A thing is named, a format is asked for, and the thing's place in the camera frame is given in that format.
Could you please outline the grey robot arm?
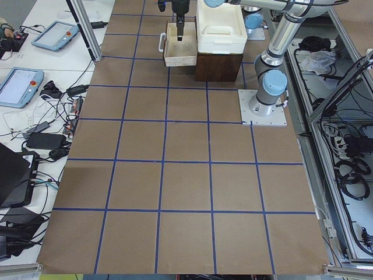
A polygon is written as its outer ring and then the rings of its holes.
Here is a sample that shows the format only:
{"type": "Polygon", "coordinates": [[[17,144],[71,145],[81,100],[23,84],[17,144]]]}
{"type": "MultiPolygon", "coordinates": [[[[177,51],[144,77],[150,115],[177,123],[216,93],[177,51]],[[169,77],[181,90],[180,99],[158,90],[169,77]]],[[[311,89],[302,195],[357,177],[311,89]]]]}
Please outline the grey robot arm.
{"type": "MultiPolygon", "coordinates": [[[[189,12],[190,1],[174,1],[174,0],[161,0],[155,1],[160,12],[166,10],[167,2],[171,3],[171,9],[177,17],[177,23],[185,23],[185,15],[189,12]]],[[[242,7],[242,14],[244,15],[244,24],[247,30],[254,30],[258,28],[268,29],[268,25],[264,20],[262,14],[259,13],[261,8],[248,6],[242,7]]]]}
{"type": "Polygon", "coordinates": [[[342,5],[343,1],[198,1],[196,26],[198,35],[212,28],[218,38],[223,34],[233,34],[233,26],[242,27],[244,20],[241,7],[281,11],[283,17],[265,51],[255,61],[255,71],[259,89],[251,97],[248,106],[252,113],[260,117],[273,114],[279,97],[285,92],[287,78],[278,68],[301,24],[307,18],[315,18],[331,7],[342,5]]]}

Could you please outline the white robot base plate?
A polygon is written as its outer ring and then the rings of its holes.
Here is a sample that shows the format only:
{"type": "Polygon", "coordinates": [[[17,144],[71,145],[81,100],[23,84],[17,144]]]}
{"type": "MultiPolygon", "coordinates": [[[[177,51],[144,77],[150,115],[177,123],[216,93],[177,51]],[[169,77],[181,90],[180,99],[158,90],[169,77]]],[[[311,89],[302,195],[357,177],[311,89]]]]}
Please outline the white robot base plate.
{"type": "Polygon", "coordinates": [[[254,41],[264,41],[265,40],[265,33],[264,33],[264,25],[263,24],[246,24],[245,25],[247,30],[247,37],[248,40],[254,41]]]}
{"type": "Polygon", "coordinates": [[[285,127],[287,121],[281,98],[277,98],[276,104],[268,106],[257,100],[256,93],[257,90],[240,89],[238,91],[242,125],[285,127]]]}

